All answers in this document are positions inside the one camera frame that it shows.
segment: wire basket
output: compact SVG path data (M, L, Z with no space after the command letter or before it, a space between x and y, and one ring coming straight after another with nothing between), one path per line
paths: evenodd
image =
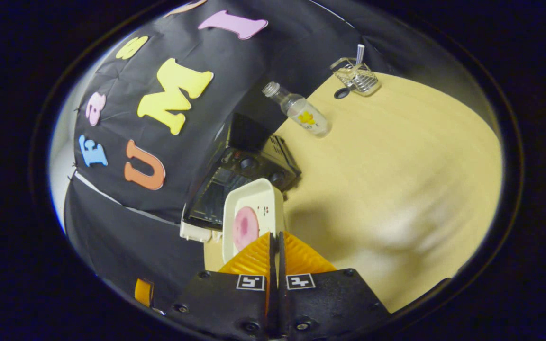
M355 65L355 58L340 58L330 69L334 75L351 91L362 96L370 96L381 87L381 82L368 65Z

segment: bottle cap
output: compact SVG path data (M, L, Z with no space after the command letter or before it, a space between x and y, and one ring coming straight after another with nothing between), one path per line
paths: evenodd
M275 82L269 82L263 89L263 93L267 97L275 95L277 91L279 91L279 83Z

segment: yellow letter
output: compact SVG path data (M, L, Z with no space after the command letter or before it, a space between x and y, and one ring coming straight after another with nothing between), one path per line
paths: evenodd
M180 89L189 93L191 99L196 99L206 89L214 74L210 71L197 72L176 64L174 58L165 61L157 72L157 79L164 91L145 95L138 104L139 117L149 115L170 128L174 135L180 133L184 125L183 114L170 114L167 110L188 110L191 103L184 97Z

